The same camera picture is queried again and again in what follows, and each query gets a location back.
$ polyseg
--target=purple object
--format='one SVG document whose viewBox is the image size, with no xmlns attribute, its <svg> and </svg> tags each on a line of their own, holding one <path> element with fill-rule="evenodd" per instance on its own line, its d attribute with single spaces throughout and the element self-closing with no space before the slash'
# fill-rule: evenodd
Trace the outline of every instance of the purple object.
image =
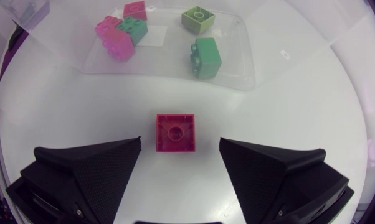
<svg viewBox="0 0 375 224">
<path fill-rule="evenodd" d="M 16 43 L 14 44 L 14 47 L 11 50 L 8 50 L 5 53 L 5 56 L 3 58 L 3 63 L 2 63 L 2 69 L 1 69 L 1 74 L 0 74 L 0 81 L 3 77 L 3 74 L 5 73 L 7 66 L 11 62 L 14 54 L 17 52 L 21 44 L 25 41 L 25 39 L 28 37 L 29 33 L 26 31 L 23 31 L 23 33 L 20 35 L 20 37 L 16 40 Z"/>
</svg>

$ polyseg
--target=clear plastic tray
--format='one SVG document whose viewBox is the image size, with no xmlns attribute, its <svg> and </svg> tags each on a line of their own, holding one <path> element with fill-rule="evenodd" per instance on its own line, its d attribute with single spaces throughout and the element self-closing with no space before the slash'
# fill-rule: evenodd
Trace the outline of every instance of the clear plastic tray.
<svg viewBox="0 0 375 224">
<path fill-rule="evenodd" d="M 127 62 L 111 58 L 96 36 L 107 15 L 122 18 L 135 0 L 0 0 L 31 36 L 85 73 L 184 78 L 252 90 L 301 64 L 352 29 L 370 11 L 363 0 L 146 0 L 148 34 Z M 216 15 L 201 35 L 181 24 L 201 6 Z M 217 76 L 197 79 L 190 65 L 196 37 L 213 37 L 222 59 Z"/>
<path fill-rule="evenodd" d="M 187 9 L 154 8 L 147 10 L 149 32 L 161 32 L 152 39 L 163 38 L 162 46 L 135 47 L 135 54 L 128 61 L 112 59 L 95 39 L 89 51 L 83 71 L 89 73 L 128 73 L 159 75 L 173 78 L 197 80 L 190 65 L 191 45 L 197 37 L 213 37 L 222 59 L 222 65 L 215 78 L 200 80 L 241 90 L 254 87 L 254 66 L 247 29 L 243 20 L 232 14 L 212 11 L 216 21 L 209 30 L 195 35 L 181 24 L 181 14 Z M 116 9 L 113 16 L 120 17 L 122 9 Z"/>
</svg>

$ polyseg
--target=lego duplo brick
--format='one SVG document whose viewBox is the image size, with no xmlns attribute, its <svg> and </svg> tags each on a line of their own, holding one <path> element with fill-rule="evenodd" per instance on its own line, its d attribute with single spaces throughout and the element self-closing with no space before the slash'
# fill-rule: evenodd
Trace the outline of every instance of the lego duplo brick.
<svg viewBox="0 0 375 224">
<path fill-rule="evenodd" d="M 195 76 L 200 79 L 214 78 L 222 64 L 215 39 L 197 38 L 191 51 L 190 59 Z"/>
</svg>

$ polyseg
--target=green lego brick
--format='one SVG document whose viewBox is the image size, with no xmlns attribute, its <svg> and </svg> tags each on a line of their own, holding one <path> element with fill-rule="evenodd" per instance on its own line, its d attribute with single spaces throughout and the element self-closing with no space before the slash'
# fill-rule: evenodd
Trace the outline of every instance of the green lego brick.
<svg viewBox="0 0 375 224">
<path fill-rule="evenodd" d="M 148 25 L 146 21 L 143 21 L 141 19 L 127 17 L 121 24 L 117 26 L 117 29 L 128 33 L 132 39 L 133 45 L 136 46 L 139 41 L 147 34 Z"/>
<path fill-rule="evenodd" d="M 214 24 L 215 15 L 200 6 L 182 13 L 182 24 L 195 34 L 201 34 Z"/>
<path fill-rule="evenodd" d="M 191 50 L 193 73 L 200 79 L 214 78 L 222 64 L 214 38 L 196 38 Z"/>
</svg>

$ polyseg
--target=magenta lego brick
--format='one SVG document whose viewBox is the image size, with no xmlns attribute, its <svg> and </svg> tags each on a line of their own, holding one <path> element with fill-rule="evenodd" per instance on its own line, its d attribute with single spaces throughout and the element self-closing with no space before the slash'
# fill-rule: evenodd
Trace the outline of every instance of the magenta lego brick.
<svg viewBox="0 0 375 224">
<path fill-rule="evenodd" d="M 158 114 L 156 122 L 157 152 L 194 152 L 193 114 Z"/>
<path fill-rule="evenodd" d="M 95 27 L 96 35 L 99 38 L 103 39 L 103 36 L 106 34 L 108 30 L 116 29 L 117 25 L 122 23 L 122 19 L 115 18 L 112 16 L 106 16 L 105 19 L 99 22 Z"/>
<path fill-rule="evenodd" d="M 102 44 L 107 53 L 117 60 L 128 60 L 135 53 L 131 37 L 119 29 L 106 31 Z"/>
<path fill-rule="evenodd" d="M 123 12 L 124 19 L 127 17 L 132 17 L 135 19 L 141 19 L 147 21 L 145 1 L 138 1 L 124 5 Z"/>
</svg>

